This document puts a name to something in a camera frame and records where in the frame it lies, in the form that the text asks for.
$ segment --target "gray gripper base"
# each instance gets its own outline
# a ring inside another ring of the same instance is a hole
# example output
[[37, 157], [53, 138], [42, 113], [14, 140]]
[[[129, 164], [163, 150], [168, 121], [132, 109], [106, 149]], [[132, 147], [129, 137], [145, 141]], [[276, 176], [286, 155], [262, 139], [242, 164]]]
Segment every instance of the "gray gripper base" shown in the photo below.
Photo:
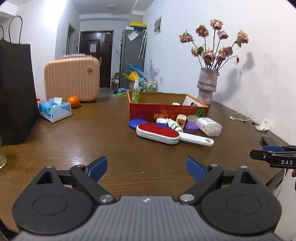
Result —
[[236, 237], [221, 233], [192, 206], [177, 204], [170, 196], [122, 196], [100, 206], [80, 228], [57, 236], [21, 232], [14, 241], [280, 241], [273, 233]]

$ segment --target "blue tissue box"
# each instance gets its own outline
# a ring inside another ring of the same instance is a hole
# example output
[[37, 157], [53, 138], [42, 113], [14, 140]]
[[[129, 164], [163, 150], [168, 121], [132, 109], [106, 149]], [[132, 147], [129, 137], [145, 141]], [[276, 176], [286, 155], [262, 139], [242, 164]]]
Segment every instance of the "blue tissue box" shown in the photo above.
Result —
[[71, 105], [67, 102], [61, 102], [60, 105], [54, 102], [54, 99], [44, 101], [38, 104], [40, 115], [51, 123], [60, 121], [72, 115]]

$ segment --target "human hand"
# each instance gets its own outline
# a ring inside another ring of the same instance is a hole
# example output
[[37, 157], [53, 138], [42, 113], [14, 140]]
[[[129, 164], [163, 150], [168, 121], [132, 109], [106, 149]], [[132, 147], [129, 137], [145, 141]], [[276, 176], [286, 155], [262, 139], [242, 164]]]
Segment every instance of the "human hand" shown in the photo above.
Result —
[[292, 172], [292, 177], [296, 177], [296, 169]]

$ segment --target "orange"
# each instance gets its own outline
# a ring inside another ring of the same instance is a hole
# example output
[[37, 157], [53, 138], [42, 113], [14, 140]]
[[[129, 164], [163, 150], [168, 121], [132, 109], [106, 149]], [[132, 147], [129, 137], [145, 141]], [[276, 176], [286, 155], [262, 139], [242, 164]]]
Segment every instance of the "orange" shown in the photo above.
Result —
[[77, 96], [70, 96], [67, 102], [70, 103], [71, 108], [77, 108], [80, 105], [80, 100]]

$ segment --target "pink suitcase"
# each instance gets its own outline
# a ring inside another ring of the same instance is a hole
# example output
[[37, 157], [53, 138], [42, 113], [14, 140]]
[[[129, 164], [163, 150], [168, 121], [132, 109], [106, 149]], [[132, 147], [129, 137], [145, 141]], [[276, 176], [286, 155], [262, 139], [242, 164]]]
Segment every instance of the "pink suitcase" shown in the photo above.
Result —
[[99, 61], [92, 56], [67, 56], [49, 62], [44, 68], [46, 99], [77, 96], [91, 102], [99, 95]]

